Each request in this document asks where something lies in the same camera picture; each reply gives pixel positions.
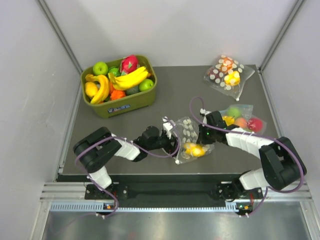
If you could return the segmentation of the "zip bag with bananas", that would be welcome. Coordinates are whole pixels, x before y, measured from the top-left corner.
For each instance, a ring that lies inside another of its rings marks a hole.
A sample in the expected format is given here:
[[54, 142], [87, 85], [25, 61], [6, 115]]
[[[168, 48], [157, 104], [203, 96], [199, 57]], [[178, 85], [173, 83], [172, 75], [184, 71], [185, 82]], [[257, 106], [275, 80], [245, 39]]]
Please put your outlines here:
[[[177, 165], [180, 165], [180, 164], [185, 164], [185, 163], [195, 161], [198, 158], [200, 158], [200, 157], [193, 157], [193, 156], [190, 156], [190, 155], [187, 155], [184, 153], [184, 144], [185, 143], [197, 144], [197, 139], [198, 139], [198, 135], [199, 135], [199, 126], [197, 125], [197, 123], [194, 120], [192, 120], [191, 118], [185, 116], [183, 118], [178, 119], [175, 122], [175, 125], [176, 125], [176, 127], [175, 127], [174, 134], [175, 135], [178, 134], [179, 141], [180, 141], [178, 153], [174, 157], [175, 163]], [[208, 146], [209, 150], [203, 156], [209, 155], [215, 149], [214, 144], [208, 144], [208, 145], [204, 145], [204, 146]]]

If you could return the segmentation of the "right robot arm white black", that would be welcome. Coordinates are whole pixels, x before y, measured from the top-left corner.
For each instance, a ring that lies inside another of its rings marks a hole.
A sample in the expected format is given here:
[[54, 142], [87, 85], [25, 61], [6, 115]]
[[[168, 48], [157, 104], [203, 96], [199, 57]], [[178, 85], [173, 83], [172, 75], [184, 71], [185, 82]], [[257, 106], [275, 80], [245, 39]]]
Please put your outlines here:
[[253, 189], [271, 188], [276, 192], [293, 182], [302, 181], [307, 168], [291, 140], [287, 137], [267, 138], [227, 123], [219, 111], [200, 110], [203, 120], [199, 123], [197, 143], [221, 143], [237, 148], [258, 158], [261, 168], [242, 173], [231, 182], [234, 194], [245, 198]]

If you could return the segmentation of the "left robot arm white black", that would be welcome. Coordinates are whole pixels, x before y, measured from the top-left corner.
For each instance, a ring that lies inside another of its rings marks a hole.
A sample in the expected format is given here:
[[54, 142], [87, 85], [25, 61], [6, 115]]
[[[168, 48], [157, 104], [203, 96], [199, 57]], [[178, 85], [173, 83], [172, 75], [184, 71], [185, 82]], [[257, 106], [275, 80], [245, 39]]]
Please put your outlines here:
[[150, 155], [151, 151], [159, 149], [174, 157], [179, 151], [179, 139], [165, 128], [159, 130], [156, 126], [148, 126], [133, 141], [118, 137], [103, 126], [73, 146], [77, 161], [85, 169], [88, 178], [97, 185], [97, 194], [105, 199], [114, 191], [112, 179], [106, 169], [111, 158], [121, 157], [139, 162]]

